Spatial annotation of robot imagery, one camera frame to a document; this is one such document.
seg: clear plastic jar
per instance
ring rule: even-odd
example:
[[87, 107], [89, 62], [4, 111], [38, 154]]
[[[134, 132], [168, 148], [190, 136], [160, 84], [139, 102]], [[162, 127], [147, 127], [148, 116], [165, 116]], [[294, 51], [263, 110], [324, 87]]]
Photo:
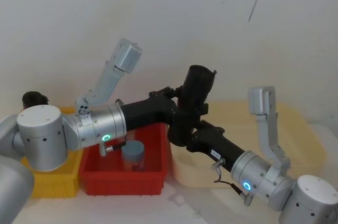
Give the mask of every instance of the clear plastic jar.
[[141, 141], [127, 140], [122, 147], [122, 158], [126, 171], [144, 170], [144, 145]]

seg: red plastic bin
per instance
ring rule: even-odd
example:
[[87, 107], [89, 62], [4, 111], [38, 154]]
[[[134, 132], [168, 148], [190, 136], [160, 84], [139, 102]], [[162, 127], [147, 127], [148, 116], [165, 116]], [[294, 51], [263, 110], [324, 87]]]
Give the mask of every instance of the red plastic bin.
[[125, 171], [121, 150], [101, 157], [98, 145], [84, 149], [79, 176], [86, 194], [160, 195], [167, 173], [165, 124], [138, 129], [135, 139], [145, 146], [143, 171]]

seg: white table surface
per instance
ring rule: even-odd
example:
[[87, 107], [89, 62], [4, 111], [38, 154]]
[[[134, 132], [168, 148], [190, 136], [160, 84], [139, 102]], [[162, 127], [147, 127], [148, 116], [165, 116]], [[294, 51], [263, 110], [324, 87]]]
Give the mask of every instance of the white table surface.
[[[322, 125], [312, 125], [327, 152], [321, 177], [338, 187], [338, 140]], [[13, 224], [278, 224], [278, 212], [259, 199], [250, 207], [229, 189], [188, 189], [167, 178], [159, 196], [87, 196], [31, 199]]]

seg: green led light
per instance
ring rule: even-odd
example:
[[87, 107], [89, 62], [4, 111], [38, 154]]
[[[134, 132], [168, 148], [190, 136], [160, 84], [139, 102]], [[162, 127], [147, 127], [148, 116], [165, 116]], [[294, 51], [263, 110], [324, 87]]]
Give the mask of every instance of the green led light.
[[103, 141], [108, 141], [110, 140], [110, 135], [106, 134], [105, 136], [102, 137]]

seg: gray cap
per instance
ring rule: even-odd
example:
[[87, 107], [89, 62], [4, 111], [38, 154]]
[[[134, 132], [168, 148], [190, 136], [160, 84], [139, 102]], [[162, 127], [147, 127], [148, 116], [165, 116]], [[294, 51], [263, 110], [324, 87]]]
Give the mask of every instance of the gray cap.
[[122, 157], [126, 161], [138, 162], [144, 157], [144, 145], [140, 141], [127, 141], [126, 145], [122, 147]]

